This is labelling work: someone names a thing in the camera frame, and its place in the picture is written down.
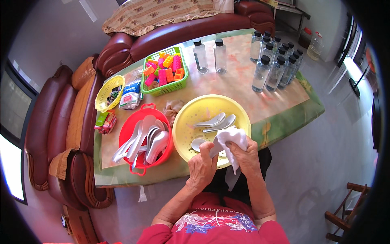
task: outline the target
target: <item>pink building block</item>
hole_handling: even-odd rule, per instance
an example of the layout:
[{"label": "pink building block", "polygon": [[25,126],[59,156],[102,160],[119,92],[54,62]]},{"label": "pink building block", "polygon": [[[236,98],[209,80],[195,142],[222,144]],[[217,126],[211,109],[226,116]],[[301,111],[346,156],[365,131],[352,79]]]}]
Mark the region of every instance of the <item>pink building block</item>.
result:
[{"label": "pink building block", "polygon": [[158,79],[160,80],[160,86],[167,84],[167,72],[164,69],[158,71]]},{"label": "pink building block", "polygon": [[152,62],[147,62],[146,63],[146,66],[149,67],[149,66],[152,66],[155,70],[157,69],[157,65],[152,63]]},{"label": "pink building block", "polygon": [[163,69],[163,68],[164,68],[163,63],[164,63],[164,59],[163,59],[163,58],[159,58],[159,59],[158,59],[158,67],[160,67],[161,69]]},{"label": "pink building block", "polygon": [[179,55],[173,56],[172,71],[176,72],[177,69],[181,69],[181,57]]},{"label": "pink building block", "polygon": [[150,86],[152,84],[152,82],[154,81],[154,79],[156,78],[156,76],[152,73],[148,76],[148,78],[145,80],[145,85],[146,86]]}]

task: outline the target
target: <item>colorful building block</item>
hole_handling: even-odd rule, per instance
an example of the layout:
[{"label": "colorful building block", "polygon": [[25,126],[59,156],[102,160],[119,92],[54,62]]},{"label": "colorful building block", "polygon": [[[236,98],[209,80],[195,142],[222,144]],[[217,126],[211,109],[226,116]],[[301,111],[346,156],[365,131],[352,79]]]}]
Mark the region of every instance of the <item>colorful building block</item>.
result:
[{"label": "colorful building block", "polygon": [[144,69],[144,75],[150,75],[154,71],[155,71],[155,69],[152,66],[149,66],[146,69]]},{"label": "colorful building block", "polygon": [[156,71],[154,72],[154,75],[158,76],[158,71],[160,70],[160,67],[157,67]]},{"label": "colorful building block", "polygon": [[173,81],[172,69],[166,69],[165,72],[167,74],[167,82],[172,82]]},{"label": "colorful building block", "polygon": [[164,69],[158,71],[158,79],[160,81],[160,86],[167,84],[167,73]]},{"label": "colorful building block", "polygon": [[164,59],[163,59],[163,58],[159,58],[159,59],[158,59],[158,66],[159,66],[161,69],[164,68],[163,63],[164,63]]},{"label": "colorful building block", "polygon": [[173,65],[172,65],[172,71],[176,72],[177,69],[182,68],[181,67],[181,57],[178,55],[173,56]]},{"label": "colorful building block", "polygon": [[153,59],[146,59],[148,62],[151,62],[151,63],[153,63],[153,64],[158,64],[158,61],[156,61],[156,60],[153,60]]},{"label": "colorful building block", "polygon": [[157,69],[157,65],[156,65],[155,63],[147,62],[145,65],[146,65],[147,67],[152,66],[154,69]]},{"label": "colorful building block", "polygon": [[184,70],[183,69],[177,69],[175,73],[175,77],[173,78],[174,81],[178,81],[183,79],[184,76]]},{"label": "colorful building block", "polygon": [[163,66],[168,68],[173,63],[173,57],[169,55],[163,62]]},{"label": "colorful building block", "polygon": [[145,80],[145,85],[150,86],[155,78],[156,76],[154,74],[150,74],[148,78]]}]

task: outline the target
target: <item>brown cloth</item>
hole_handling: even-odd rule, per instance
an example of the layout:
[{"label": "brown cloth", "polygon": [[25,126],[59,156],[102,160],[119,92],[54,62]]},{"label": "brown cloth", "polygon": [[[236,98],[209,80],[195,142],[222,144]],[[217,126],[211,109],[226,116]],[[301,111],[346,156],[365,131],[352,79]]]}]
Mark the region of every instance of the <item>brown cloth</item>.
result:
[{"label": "brown cloth", "polygon": [[173,122],[175,122],[176,115],[183,106],[184,102],[182,100],[167,101],[167,105],[163,109],[163,114],[168,118],[171,127],[173,126]]}]

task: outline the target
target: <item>plastic bag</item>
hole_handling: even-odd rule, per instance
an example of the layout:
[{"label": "plastic bag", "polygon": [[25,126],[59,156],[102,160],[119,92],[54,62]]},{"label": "plastic bag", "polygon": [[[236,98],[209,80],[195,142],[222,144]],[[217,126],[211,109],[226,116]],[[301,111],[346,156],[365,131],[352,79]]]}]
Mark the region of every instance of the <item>plastic bag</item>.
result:
[{"label": "plastic bag", "polygon": [[138,107],[144,95],[141,93],[142,70],[135,70],[132,77],[125,84],[119,103],[119,109],[132,110]]}]

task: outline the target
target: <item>wall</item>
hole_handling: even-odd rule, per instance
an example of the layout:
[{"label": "wall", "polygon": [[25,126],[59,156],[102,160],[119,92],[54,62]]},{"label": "wall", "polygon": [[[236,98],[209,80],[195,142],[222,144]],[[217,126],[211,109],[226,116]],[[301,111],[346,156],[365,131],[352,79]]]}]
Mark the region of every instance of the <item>wall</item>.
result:
[{"label": "wall", "polygon": [[73,71],[109,40],[101,27],[118,8],[116,0],[86,0],[92,22],[78,0],[40,0],[21,26],[8,55],[38,91],[60,64]]},{"label": "wall", "polygon": [[[341,0],[298,0],[296,6],[310,15],[310,20],[304,18],[302,28],[308,27],[313,34],[318,31],[323,36],[321,59],[332,61],[343,40],[347,22],[346,7]],[[291,26],[299,25],[299,15],[278,11],[276,16]]]}]

